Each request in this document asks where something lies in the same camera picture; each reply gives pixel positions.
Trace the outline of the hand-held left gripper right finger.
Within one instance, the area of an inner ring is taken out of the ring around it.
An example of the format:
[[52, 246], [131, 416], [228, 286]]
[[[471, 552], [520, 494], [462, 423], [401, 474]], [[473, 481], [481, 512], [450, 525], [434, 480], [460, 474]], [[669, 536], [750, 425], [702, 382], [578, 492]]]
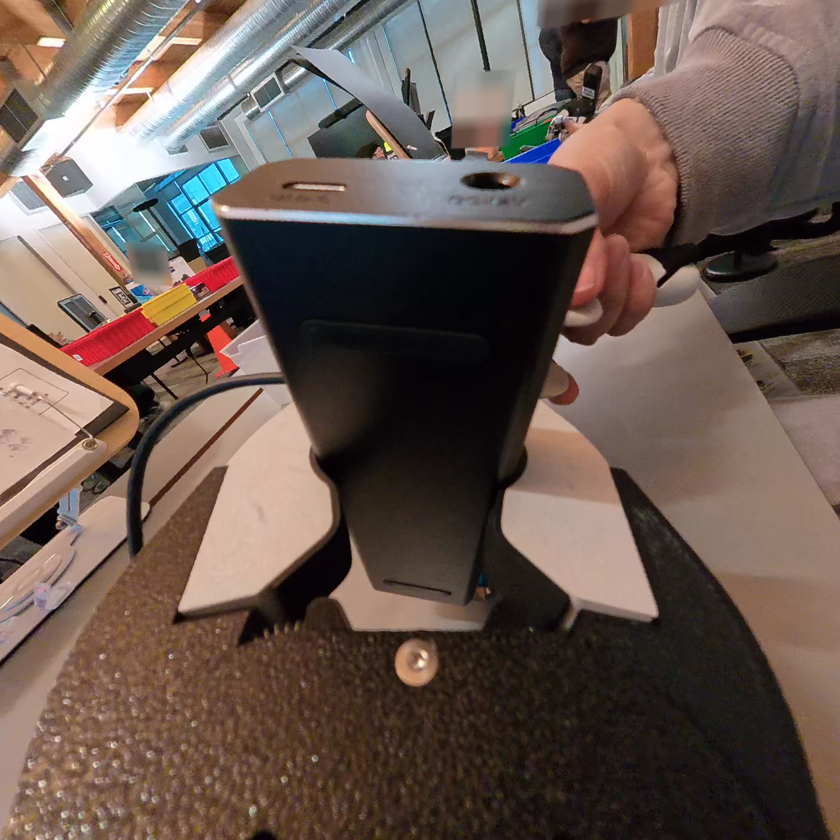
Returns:
[[570, 631], [583, 613], [637, 623], [658, 605], [613, 474], [596, 447], [539, 402], [519, 477], [486, 527], [485, 575], [502, 614]]

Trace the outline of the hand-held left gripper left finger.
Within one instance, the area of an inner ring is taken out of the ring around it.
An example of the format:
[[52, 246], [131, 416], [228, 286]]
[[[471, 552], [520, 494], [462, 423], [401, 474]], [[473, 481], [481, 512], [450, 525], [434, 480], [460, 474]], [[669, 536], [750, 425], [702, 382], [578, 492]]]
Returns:
[[177, 614], [294, 621], [340, 587], [351, 558], [338, 491], [289, 404], [229, 462]]

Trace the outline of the black silver-edged USB hub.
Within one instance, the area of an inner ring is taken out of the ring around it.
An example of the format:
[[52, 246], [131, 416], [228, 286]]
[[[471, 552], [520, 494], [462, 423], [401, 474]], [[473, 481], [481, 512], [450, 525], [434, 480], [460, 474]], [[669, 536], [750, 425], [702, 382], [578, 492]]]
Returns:
[[213, 196], [318, 466], [375, 588], [568, 602], [501, 499], [598, 222], [551, 164], [294, 159]]

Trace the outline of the white desk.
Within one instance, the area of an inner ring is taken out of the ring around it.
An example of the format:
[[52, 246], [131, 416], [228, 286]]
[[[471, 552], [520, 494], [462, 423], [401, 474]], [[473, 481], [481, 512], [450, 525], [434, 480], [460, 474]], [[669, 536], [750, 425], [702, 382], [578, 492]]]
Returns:
[[[633, 477], [750, 624], [838, 838], [838, 518], [812, 472], [700, 294], [556, 355], [581, 389], [563, 417]], [[155, 450], [152, 534], [276, 413], [243, 392], [208, 399]], [[118, 549], [2, 665], [2, 836], [49, 691], [128, 561]]]

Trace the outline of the white stand base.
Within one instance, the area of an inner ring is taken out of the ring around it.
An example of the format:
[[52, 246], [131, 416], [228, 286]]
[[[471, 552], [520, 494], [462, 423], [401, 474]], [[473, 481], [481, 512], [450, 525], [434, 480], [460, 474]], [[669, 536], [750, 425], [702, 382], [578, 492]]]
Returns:
[[1, 584], [4, 662], [127, 538], [125, 499], [84, 511]]

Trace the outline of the orange traffic cone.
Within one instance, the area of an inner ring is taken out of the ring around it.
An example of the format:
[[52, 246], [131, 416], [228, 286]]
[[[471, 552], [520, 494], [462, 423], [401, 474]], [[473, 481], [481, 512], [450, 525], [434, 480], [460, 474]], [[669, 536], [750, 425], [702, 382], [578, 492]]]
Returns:
[[219, 324], [210, 329], [206, 334], [206, 338], [213, 348], [219, 365], [219, 372], [215, 374], [216, 378], [233, 375], [238, 372], [238, 365], [225, 353], [225, 349], [233, 340], [232, 336], [228, 333], [227, 324]]

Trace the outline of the green plastic bin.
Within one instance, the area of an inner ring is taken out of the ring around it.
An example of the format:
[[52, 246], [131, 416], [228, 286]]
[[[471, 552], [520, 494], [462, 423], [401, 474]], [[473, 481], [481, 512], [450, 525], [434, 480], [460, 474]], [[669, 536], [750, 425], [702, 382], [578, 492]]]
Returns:
[[550, 132], [550, 122], [538, 123], [514, 133], [509, 143], [501, 149], [501, 154], [503, 159], [507, 161], [523, 151], [557, 138], [559, 137], [553, 136], [553, 133]]

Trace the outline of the yellow plastic bin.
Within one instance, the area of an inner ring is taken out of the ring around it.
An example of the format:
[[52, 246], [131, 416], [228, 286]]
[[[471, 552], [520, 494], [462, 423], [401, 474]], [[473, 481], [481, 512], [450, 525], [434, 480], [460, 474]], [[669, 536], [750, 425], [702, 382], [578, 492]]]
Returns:
[[197, 303], [192, 289], [179, 284], [157, 295], [141, 306], [143, 316], [159, 328]]

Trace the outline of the red plastic bin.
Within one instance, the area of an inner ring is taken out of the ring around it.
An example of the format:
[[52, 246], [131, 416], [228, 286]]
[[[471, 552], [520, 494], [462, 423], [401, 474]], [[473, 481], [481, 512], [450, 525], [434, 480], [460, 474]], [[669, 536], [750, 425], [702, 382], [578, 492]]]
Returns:
[[125, 350], [154, 330], [155, 325], [138, 308], [70, 342], [61, 348], [61, 352], [92, 367]]
[[199, 271], [184, 280], [197, 296], [214, 294], [220, 291], [239, 276], [238, 268], [232, 257]]

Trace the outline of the white paper sheet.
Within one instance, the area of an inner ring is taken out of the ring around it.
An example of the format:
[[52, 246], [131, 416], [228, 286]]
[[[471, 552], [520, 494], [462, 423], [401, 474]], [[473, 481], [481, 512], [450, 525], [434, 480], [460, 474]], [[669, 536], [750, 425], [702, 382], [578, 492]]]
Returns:
[[128, 407], [2, 338], [2, 518], [22, 515], [47, 489], [104, 453], [102, 433]]

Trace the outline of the wooden board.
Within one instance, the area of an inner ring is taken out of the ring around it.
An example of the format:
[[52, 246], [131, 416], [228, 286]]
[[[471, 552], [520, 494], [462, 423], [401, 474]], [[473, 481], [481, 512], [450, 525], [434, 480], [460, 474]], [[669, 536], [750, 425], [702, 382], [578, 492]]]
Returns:
[[41, 500], [28, 511], [17, 514], [15, 517], [2, 516], [1, 545], [4, 548], [21, 536], [33, 522], [45, 515], [61, 497], [127, 446], [139, 429], [140, 415], [132, 397], [117, 385], [73, 360], [10, 318], [2, 316], [1, 323], [2, 343], [16, 345], [25, 355], [33, 355], [45, 367], [55, 369], [62, 376], [79, 385], [84, 385], [101, 396], [106, 396], [112, 403], [121, 405], [123, 408], [120, 415], [114, 416], [101, 427], [97, 449], [76, 461], [74, 465], [60, 466], [57, 469], [49, 465], [46, 489], [41, 493]]

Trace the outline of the large window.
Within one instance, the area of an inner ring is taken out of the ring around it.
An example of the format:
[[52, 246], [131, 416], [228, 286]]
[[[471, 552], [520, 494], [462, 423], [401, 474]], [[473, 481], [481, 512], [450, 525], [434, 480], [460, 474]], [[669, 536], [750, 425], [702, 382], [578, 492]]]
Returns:
[[212, 196], [246, 171], [235, 156], [136, 182], [92, 219], [123, 253], [129, 245], [145, 242], [164, 246], [174, 257], [179, 245], [194, 239], [204, 255], [223, 243]]

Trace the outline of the grey curved panel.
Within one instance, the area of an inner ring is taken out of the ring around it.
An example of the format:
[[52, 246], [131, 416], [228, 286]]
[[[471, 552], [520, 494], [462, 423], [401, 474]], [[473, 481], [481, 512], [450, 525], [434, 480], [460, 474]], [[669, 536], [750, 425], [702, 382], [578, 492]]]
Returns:
[[450, 159], [415, 111], [339, 51], [294, 47], [292, 60], [358, 99], [367, 109], [368, 123], [398, 159]]

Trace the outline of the black monitor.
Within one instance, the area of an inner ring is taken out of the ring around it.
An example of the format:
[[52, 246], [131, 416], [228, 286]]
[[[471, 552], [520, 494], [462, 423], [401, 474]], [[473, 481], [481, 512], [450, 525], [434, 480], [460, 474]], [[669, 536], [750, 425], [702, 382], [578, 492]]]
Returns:
[[319, 159], [370, 159], [375, 148], [384, 148], [382, 137], [367, 119], [368, 109], [358, 108], [308, 137], [312, 152]]

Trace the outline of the silver ventilation duct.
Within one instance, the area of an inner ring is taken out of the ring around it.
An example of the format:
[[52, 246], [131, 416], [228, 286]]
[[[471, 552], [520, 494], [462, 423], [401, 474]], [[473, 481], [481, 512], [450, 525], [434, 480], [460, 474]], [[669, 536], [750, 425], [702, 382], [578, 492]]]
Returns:
[[322, 49], [343, 49], [406, 2], [363, 2], [359, 10], [340, 16], [348, 5], [246, 2], [151, 95], [121, 132], [139, 143], [160, 140], [167, 150], [176, 151], [273, 71], [295, 60], [298, 48], [318, 41]]
[[43, 117], [64, 117], [79, 100], [97, 97], [118, 81], [179, 12], [182, 1], [90, 3], [79, 25], [36, 85], [19, 88]]

